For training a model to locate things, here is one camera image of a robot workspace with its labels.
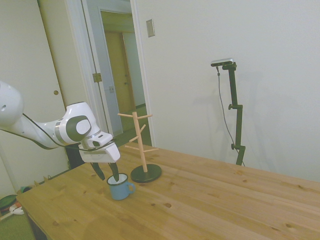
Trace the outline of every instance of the floor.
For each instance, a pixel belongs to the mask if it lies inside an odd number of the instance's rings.
[[[25,215],[11,215],[0,221],[0,239],[34,240],[32,230]]]

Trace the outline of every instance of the door hinge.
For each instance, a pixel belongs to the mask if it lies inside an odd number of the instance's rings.
[[[101,78],[101,73],[94,73],[93,75],[93,81],[95,83],[100,83],[102,82],[102,78]]]

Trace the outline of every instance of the wooden table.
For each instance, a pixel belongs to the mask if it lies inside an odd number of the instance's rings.
[[[130,175],[139,153],[119,149]],[[162,176],[124,200],[88,163],[18,200],[53,240],[320,240],[318,182],[163,149],[145,155]]]

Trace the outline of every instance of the blue mug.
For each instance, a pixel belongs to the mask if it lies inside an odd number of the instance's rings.
[[[135,185],[128,182],[128,175],[125,173],[119,173],[119,181],[116,181],[114,176],[111,176],[106,182],[109,185],[111,197],[114,200],[125,199],[129,194],[133,194],[136,190]]]

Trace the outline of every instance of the wall switch plate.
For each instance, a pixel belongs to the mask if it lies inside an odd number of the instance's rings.
[[[155,36],[155,28],[154,28],[154,20],[153,19],[146,21],[146,29],[148,31],[149,38]]]

